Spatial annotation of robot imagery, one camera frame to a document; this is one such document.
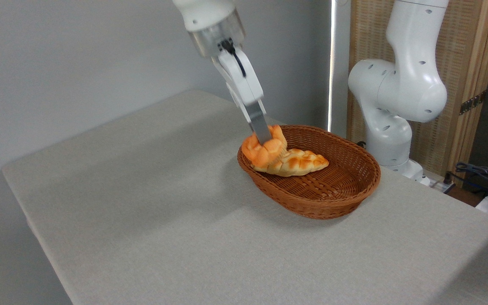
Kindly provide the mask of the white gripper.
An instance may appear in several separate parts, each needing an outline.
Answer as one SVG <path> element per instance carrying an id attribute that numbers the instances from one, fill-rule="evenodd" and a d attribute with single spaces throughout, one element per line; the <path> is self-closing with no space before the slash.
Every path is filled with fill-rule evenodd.
<path id="1" fill-rule="evenodd" d="M 250 60 L 239 47 L 234 47 L 233 53 L 221 48 L 217 58 L 213 58 L 213 63 L 233 97 L 244 105 L 244 113 L 260 145 L 265 145 L 272 139 L 272 135 L 263 112 L 263 88 Z"/>

